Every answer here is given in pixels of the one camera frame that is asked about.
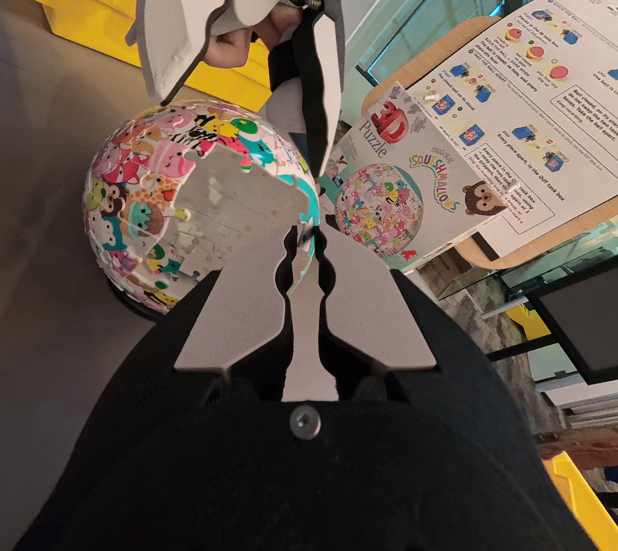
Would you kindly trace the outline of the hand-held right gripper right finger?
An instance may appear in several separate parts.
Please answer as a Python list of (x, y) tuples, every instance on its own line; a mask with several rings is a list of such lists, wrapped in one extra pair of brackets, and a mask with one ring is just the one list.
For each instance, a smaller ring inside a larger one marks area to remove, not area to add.
[(320, 362), (330, 374), (428, 371), (437, 361), (390, 269), (328, 215), (314, 229)]

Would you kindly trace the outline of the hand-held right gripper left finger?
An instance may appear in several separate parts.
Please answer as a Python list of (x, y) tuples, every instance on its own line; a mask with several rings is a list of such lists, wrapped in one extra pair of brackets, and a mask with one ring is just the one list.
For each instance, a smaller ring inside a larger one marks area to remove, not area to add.
[(220, 270), (174, 370), (223, 375), (280, 336), (288, 324), (297, 242), (298, 226), (283, 225)]

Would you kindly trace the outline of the colourful puzzle ball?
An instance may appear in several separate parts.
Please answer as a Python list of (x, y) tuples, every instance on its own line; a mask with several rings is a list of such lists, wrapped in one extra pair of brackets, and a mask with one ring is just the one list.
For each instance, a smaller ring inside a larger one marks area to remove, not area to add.
[[(82, 205), (107, 278), (164, 315), (270, 231), (320, 222), (316, 185), (291, 139), (212, 98), (147, 110), (112, 133)], [(312, 259), (298, 250), (294, 287)]]

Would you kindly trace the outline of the black ball stand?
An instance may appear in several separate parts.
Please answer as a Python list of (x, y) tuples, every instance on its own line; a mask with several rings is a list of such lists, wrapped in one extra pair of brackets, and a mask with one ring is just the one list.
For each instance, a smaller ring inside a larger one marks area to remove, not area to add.
[(114, 298), (118, 300), (124, 308), (131, 311), (134, 315), (152, 323), (158, 323), (159, 321), (164, 319), (164, 314), (153, 310), (150, 307), (144, 305), (143, 303), (133, 299), (127, 292), (119, 288), (112, 280), (107, 279), (107, 284)]

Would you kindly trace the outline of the puzzle ball cardboard box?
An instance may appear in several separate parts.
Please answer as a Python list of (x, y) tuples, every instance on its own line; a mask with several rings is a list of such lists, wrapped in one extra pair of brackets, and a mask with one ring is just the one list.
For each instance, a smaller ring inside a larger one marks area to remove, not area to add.
[(320, 185), (339, 230), (402, 272), (507, 208), (398, 83), (333, 148)]

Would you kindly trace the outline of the person's left hand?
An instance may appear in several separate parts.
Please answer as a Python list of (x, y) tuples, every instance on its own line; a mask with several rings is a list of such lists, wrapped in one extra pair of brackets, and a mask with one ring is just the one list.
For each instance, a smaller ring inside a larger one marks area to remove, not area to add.
[(241, 68), (248, 60), (253, 35), (271, 51), (302, 22), (302, 9), (279, 3), (260, 22), (210, 38), (203, 61), (213, 68)]

